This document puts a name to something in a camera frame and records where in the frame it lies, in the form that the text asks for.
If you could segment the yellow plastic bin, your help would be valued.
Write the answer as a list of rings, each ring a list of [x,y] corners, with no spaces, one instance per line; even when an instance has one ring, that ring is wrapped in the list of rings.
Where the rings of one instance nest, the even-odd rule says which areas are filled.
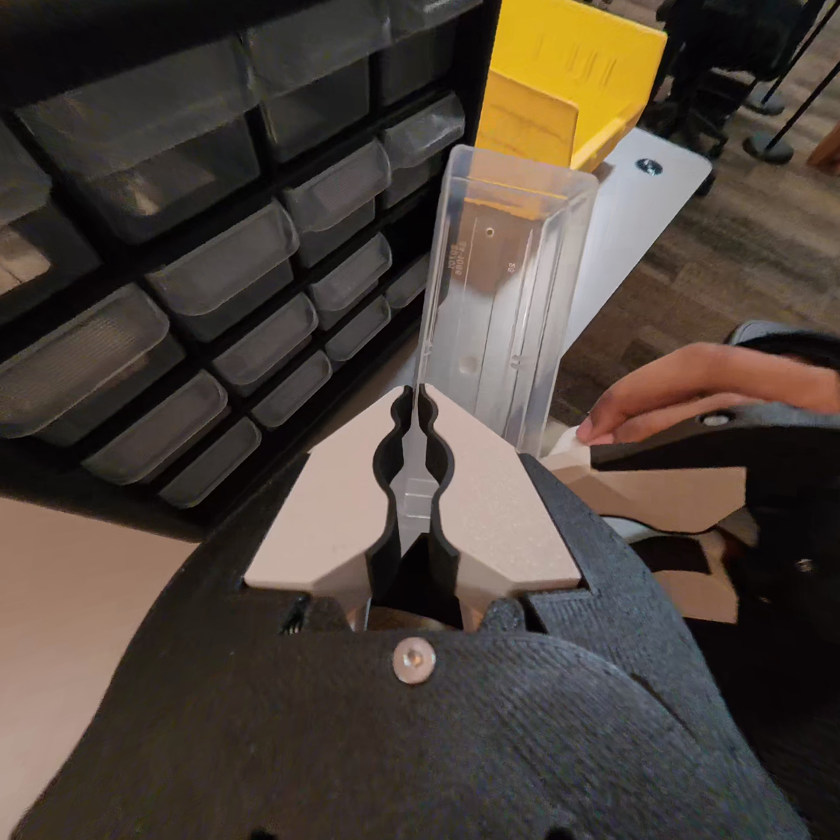
[[[584,3],[502,2],[476,147],[593,173],[636,127],[666,43]]]

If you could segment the person's dark sweater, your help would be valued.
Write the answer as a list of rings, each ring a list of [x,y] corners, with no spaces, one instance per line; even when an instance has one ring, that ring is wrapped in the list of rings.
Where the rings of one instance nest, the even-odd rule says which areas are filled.
[[[731,716],[812,837],[838,839],[838,646],[771,614],[686,622]]]

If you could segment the person's right forearm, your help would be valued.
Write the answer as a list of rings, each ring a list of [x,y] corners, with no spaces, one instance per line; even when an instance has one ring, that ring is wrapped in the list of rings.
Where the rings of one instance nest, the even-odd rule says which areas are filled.
[[[775,339],[778,353],[839,375],[839,337],[821,332],[795,330]]]

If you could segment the clear plastic drawer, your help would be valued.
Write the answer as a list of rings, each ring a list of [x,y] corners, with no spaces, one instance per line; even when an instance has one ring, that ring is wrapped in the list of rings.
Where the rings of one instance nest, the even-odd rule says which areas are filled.
[[[437,205],[415,384],[537,456],[599,182],[458,144]]]

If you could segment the wooden post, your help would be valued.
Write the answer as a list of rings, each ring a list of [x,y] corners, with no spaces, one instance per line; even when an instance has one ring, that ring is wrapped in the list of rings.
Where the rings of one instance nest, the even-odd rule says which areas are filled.
[[[829,175],[839,174],[839,134],[840,124],[836,123],[832,131],[814,148],[806,164]]]

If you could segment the black stand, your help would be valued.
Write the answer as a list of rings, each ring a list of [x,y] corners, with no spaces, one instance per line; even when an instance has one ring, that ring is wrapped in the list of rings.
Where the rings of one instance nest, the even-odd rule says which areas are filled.
[[[795,150],[784,140],[785,136],[822,95],[824,90],[830,86],[838,76],[838,73],[839,62],[826,74],[808,98],[793,112],[781,128],[777,129],[774,133],[758,131],[745,138],[742,142],[744,152],[757,161],[771,165],[787,165],[791,161]]]
[[[826,21],[834,14],[833,8],[823,12],[826,4],[827,1],[804,2],[791,36],[787,39],[780,58],[773,65],[772,77],[755,84],[744,102],[746,108],[763,116],[777,116],[782,113],[784,101],[778,96],[777,90],[822,32]]]

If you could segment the white desk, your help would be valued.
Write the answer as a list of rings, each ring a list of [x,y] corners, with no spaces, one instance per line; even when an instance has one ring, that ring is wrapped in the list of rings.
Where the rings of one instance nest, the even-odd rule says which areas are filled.
[[[663,165],[660,176],[635,161]],[[632,130],[595,175],[595,199],[563,352],[711,171],[697,154]],[[8,838],[77,745],[123,653],[194,539],[2,498],[1,829]]]

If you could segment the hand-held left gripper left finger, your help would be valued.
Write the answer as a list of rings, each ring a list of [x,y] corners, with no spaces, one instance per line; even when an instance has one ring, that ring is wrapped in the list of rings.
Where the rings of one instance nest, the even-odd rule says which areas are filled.
[[[403,469],[413,389],[395,388],[307,455],[245,573],[255,590],[338,604],[355,631],[401,559],[392,483]]]

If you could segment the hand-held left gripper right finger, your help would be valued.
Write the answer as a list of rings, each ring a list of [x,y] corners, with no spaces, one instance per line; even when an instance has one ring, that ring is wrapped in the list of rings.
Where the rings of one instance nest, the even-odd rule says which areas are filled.
[[[477,630],[497,600],[576,589],[581,572],[518,451],[431,385],[418,387],[418,426],[437,483],[430,571],[463,629]]]

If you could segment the black office chair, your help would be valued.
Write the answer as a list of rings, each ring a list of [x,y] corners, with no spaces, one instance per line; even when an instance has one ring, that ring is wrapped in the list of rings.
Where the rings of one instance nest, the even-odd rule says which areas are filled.
[[[672,1],[656,18],[667,36],[643,126],[709,160],[723,152],[725,126],[750,85],[783,66],[799,23],[796,1]]]

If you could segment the person's right hand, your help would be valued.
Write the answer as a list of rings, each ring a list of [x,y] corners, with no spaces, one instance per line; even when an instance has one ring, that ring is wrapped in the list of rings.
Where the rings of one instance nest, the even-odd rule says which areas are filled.
[[[692,417],[763,403],[838,414],[838,373],[793,356],[693,343],[611,385],[576,437],[589,446],[637,443]]]

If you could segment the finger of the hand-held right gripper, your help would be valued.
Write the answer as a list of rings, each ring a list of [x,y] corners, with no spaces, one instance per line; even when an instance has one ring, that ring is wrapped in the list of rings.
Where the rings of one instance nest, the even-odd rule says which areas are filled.
[[[738,622],[739,597],[725,568],[707,573],[662,570],[654,577],[684,618],[729,625]]]
[[[578,440],[576,427],[563,433],[543,466],[594,513],[660,532],[705,532],[746,501],[748,473],[743,467],[596,469],[592,447]]]

